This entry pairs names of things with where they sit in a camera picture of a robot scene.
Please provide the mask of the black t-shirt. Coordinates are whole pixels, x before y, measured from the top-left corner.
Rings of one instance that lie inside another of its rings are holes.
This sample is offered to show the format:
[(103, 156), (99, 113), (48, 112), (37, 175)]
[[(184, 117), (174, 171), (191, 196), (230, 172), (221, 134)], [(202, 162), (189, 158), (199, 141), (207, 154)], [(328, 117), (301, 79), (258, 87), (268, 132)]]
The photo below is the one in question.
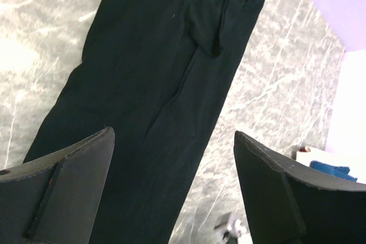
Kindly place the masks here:
[(102, 0), (25, 160), (110, 126), (91, 243), (168, 243), (265, 0)]

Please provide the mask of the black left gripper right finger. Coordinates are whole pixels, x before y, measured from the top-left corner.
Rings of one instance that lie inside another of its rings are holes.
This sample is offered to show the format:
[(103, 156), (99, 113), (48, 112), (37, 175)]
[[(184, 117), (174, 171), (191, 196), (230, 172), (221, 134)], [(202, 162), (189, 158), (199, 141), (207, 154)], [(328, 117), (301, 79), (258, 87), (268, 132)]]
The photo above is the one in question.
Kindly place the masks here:
[(277, 153), (237, 131), (234, 158), (254, 243), (364, 243), (365, 185)]

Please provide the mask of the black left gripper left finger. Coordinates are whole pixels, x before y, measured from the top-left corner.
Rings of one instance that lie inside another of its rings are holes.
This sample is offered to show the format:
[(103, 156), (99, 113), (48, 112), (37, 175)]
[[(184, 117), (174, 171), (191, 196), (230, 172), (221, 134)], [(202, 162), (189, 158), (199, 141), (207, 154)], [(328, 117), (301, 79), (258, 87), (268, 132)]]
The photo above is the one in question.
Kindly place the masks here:
[(107, 127), (1, 170), (1, 243), (88, 243), (115, 143)]

